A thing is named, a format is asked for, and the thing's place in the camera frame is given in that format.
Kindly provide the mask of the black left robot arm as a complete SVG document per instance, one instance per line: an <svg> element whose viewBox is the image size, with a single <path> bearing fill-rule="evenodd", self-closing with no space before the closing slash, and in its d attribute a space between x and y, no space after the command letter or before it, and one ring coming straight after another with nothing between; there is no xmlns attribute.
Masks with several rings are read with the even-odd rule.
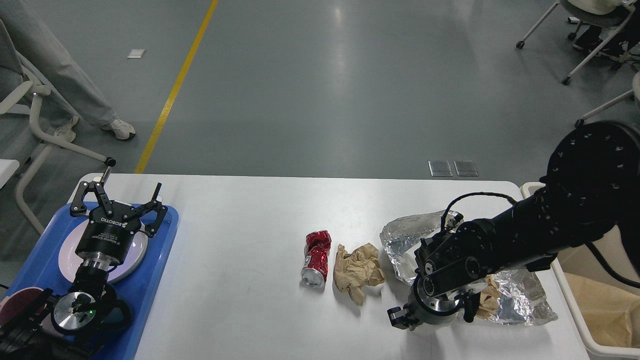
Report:
<svg viewBox="0 0 640 360"><path fill-rule="evenodd" d="M146 203L78 183L1 301L3 360L132 360L178 230L157 184Z"/></svg>

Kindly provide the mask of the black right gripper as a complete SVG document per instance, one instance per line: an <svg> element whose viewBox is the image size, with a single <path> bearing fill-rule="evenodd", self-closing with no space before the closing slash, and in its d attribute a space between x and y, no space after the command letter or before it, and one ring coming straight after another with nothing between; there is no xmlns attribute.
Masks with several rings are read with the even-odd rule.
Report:
<svg viewBox="0 0 640 360"><path fill-rule="evenodd" d="M473 323L480 309L484 282L490 272L489 233L478 222L464 222L432 252L418 250L418 272L406 308L387 310L390 325L413 331L423 324L441 326L463 311L466 323Z"/></svg>

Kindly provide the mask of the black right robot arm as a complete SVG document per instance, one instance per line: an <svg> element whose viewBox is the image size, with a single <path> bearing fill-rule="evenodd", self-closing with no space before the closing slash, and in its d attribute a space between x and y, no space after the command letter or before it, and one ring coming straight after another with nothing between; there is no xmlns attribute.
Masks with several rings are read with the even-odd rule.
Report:
<svg viewBox="0 0 640 360"><path fill-rule="evenodd" d="M486 276L500 271L546 271L560 251L594 249L614 226L639 218L639 125L602 120L578 126L551 154L542 187L493 218L438 232L414 252L416 278L407 303L387 311L400 330L444 325L463 312L476 316Z"/></svg>

